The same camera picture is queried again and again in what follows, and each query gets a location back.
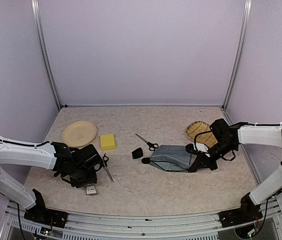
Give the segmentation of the silver black hair clipper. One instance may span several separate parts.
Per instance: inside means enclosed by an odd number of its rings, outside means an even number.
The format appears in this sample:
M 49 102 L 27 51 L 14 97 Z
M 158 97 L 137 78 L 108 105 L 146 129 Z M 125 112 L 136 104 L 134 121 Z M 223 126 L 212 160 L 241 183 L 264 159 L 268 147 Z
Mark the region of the silver black hair clipper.
M 97 190 L 95 185 L 90 184 L 85 186 L 85 192 L 87 196 L 92 196 L 97 194 Z

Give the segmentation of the grey zip pouch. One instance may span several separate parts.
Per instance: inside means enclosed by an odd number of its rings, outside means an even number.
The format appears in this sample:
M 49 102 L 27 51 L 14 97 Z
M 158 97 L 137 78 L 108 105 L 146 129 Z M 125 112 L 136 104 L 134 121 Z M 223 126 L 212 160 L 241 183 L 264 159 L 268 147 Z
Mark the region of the grey zip pouch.
M 142 158 L 141 163 L 166 172 L 188 172 L 194 157 L 183 145 L 161 145 L 149 157 Z

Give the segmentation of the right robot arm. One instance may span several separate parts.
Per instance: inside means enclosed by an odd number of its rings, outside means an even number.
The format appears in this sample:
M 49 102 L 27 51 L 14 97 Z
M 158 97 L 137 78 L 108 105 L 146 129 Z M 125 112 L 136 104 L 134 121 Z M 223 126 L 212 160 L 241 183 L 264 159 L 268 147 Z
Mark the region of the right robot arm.
M 262 182 L 246 197 L 236 211 L 241 222 L 247 222 L 256 213 L 256 207 L 282 190 L 282 122 L 277 124 L 259 124 L 239 122 L 228 125 L 221 118 L 214 121 L 207 133 L 217 140 L 212 147 L 198 143 L 202 133 L 195 135 L 193 143 L 186 145 L 187 153 L 195 156 L 189 167 L 190 172 L 199 169 L 217 169 L 217 160 L 226 154 L 234 153 L 244 146 L 251 162 L 262 175 Z

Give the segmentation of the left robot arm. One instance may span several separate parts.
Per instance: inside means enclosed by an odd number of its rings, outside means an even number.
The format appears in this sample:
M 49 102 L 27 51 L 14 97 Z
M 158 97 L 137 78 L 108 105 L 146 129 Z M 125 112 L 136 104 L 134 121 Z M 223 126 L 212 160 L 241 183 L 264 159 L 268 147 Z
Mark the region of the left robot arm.
M 2 165 L 51 170 L 73 188 L 96 183 L 96 173 L 103 167 L 102 157 L 92 144 L 78 149 L 61 142 L 31 143 L 0 136 L 0 194 L 19 204 L 42 223 L 50 219 L 51 212 L 41 193 L 12 178 L 1 168 Z

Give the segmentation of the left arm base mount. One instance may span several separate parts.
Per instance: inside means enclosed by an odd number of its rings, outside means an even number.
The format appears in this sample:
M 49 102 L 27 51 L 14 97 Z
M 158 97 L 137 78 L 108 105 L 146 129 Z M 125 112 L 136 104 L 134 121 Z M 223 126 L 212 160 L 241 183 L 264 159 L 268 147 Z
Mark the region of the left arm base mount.
M 25 211 L 24 218 L 51 227 L 65 228 L 68 213 L 46 208 L 41 193 L 35 189 L 32 191 L 35 196 L 35 205 Z

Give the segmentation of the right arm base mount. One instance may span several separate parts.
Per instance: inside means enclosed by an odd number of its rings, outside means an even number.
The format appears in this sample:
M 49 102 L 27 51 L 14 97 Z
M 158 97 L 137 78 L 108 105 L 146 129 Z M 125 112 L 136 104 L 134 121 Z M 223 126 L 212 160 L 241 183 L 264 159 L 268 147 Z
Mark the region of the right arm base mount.
M 218 213 L 222 227 L 231 227 L 244 223 L 249 223 L 261 219 L 263 214 L 260 210 L 260 204 L 255 205 L 249 194 L 241 198 L 239 208 L 225 210 Z

